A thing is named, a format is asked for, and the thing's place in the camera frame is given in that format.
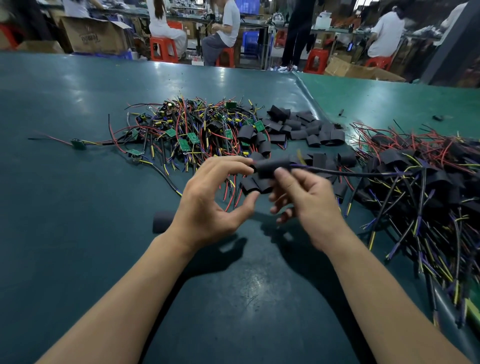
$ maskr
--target ponytail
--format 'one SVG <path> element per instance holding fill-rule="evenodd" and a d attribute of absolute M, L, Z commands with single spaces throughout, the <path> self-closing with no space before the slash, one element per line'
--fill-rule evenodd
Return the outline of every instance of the ponytail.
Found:
<path fill-rule="evenodd" d="M 163 18 L 163 15 L 165 15 L 165 12 L 167 11 L 163 0 L 153 0 L 153 5 L 155 6 L 155 17 L 157 19 Z"/>

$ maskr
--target green tabletop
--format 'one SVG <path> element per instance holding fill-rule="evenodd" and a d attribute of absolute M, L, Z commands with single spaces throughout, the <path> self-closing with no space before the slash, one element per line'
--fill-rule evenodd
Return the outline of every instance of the green tabletop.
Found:
<path fill-rule="evenodd" d="M 332 119 L 345 109 L 342 121 L 368 118 L 364 121 L 386 126 L 395 117 L 408 127 L 402 119 L 418 86 L 300 78 L 312 94 L 292 73 L 0 54 L 2 363 L 35 361 L 145 251 L 153 238 L 154 212 L 175 210 L 179 203 L 154 170 L 129 163 L 114 147 L 77 151 L 54 141 L 27 140 L 34 130 L 64 140 L 105 140 L 108 114 L 119 129 L 126 124 L 128 103 L 179 94 L 209 102 L 243 97 L 258 106 L 311 109 L 323 118 L 317 99 Z M 460 117 L 458 110 L 473 113 L 473 101 L 460 97 L 446 105 L 464 90 L 421 89 L 442 108 L 434 113 L 454 118 Z M 420 118 L 420 101 L 415 102 L 416 122 L 428 121 L 430 113 Z M 390 110 L 382 111 L 382 103 Z M 305 142 L 290 143 L 289 150 L 298 147 L 306 149 Z M 272 154 L 282 153 L 274 147 Z M 183 187 L 189 174 L 175 172 L 172 178 Z M 267 197 L 261 196 L 255 215 L 235 236 L 195 256 L 160 313 L 144 363 L 374 362 L 326 257 L 311 248 L 297 222 L 276 229 L 268 209 Z M 348 223 L 359 231 L 371 218 L 355 205 Z M 377 240 L 373 251 L 383 257 L 392 241 L 384 233 Z M 388 269 L 430 317 L 425 285 L 415 279 L 413 263 L 399 255 Z M 443 331 L 477 362 L 471 330 L 457 330 L 448 301 L 439 300 L 446 307 L 440 315 Z"/>

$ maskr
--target red stool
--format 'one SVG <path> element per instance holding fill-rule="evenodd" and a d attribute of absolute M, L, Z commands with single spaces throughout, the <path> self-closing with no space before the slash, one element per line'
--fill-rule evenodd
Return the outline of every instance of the red stool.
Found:
<path fill-rule="evenodd" d="M 183 24 L 181 22 L 167 20 L 167 24 L 170 28 L 183 30 Z"/>
<path fill-rule="evenodd" d="M 15 37 L 13 36 L 13 29 L 10 26 L 5 24 L 0 24 L 0 31 L 5 35 L 5 38 L 7 38 L 12 49 L 15 49 L 18 47 L 18 43 L 15 40 Z"/>
<path fill-rule="evenodd" d="M 392 65 L 392 57 L 373 57 L 370 58 L 367 63 L 365 63 L 365 67 L 377 67 L 382 68 L 386 71 L 390 69 Z"/>
<path fill-rule="evenodd" d="M 327 67 L 328 61 L 328 50 L 326 49 L 312 49 L 310 54 L 308 55 L 307 64 L 303 71 L 305 73 L 316 73 L 316 74 L 323 74 L 325 68 Z M 315 69 L 313 67 L 313 62 L 315 61 L 315 57 L 318 57 L 318 68 Z"/>
<path fill-rule="evenodd" d="M 159 57 L 155 54 L 154 44 L 158 46 L 158 54 Z M 168 54 L 168 46 L 171 45 L 173 48 L 173 56 Z M 178 63 L 179 58 L 177 56 L 177 49 L 175 48 L 175 42 L 173 39 L 164 38 L 164 37 L 150 37 L 150 55 L 152 56 L 152 61 L 158 62 L 170 62 L 170 63 Z"/>
<path fill-rule="evenodd" d="M 287 40 L 287 31 L 286 30 L 279 30 L 276 34 L 276 37 L 275 37 L 274 47 L 278 47 L 278 46 L 284 47 L 286 40 Z"/>
<path fill-rule="evenodd" d="M 235 61 L 234 61 L 234 56 L 233 56 L 233 48 L 223 48 L 222 53 L 220 53 L 220 56 L 217 58 L 215 62 L 215 66 L 219 67 L 220 66 L 220 57 L 222 57 L 222 54 L 228 54 L 228 62 L 229 65 L 227 67 L 229 68 L 235 68 Z"/>

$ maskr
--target right hand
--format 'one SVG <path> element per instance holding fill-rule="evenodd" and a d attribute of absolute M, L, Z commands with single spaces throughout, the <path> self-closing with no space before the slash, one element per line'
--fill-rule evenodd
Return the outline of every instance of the right hand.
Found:
<path fill-rule="evenodd" d="M 338 208 L 331 183 L 306 170 L 284 168 L 275 170 L 274 189 L 268 199 L 274 202 L 270 212 L 277 214 L 288 207 L 276 220 L 283 224 L 298 217 L 312 244 L 324 251 L 339 234 L 351 231 Z"/>

